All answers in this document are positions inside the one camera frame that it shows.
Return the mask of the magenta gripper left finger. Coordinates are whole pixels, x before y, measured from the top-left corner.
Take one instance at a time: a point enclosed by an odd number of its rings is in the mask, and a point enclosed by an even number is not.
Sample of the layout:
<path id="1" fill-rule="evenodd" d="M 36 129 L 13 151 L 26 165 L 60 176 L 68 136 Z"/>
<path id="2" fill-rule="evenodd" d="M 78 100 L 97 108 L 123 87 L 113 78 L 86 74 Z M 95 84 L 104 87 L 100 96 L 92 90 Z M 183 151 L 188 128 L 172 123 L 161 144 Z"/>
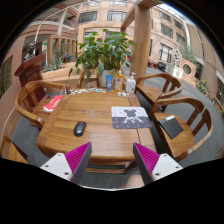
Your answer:
<path id="1" fill-rule="evenodd" d="M 55 154 L 41 166 L 41 169 L 75 184 L 79 184 L 88 165 L 91 153 L 92 143 L 88 142 L 66 154 Z"/>

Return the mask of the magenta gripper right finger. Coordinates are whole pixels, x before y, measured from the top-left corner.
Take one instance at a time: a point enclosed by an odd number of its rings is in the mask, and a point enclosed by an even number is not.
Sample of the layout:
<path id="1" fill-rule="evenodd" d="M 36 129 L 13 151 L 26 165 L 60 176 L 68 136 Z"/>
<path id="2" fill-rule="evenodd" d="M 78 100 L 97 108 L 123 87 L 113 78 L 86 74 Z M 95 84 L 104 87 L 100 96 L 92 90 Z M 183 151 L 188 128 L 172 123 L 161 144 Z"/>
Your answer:
<path id="1" fill-rule="evenodd" d="M 158 154 L 138 143 L 133 144 L 133 154 L 145 185 L 182 169 L 168 154 Z"/>

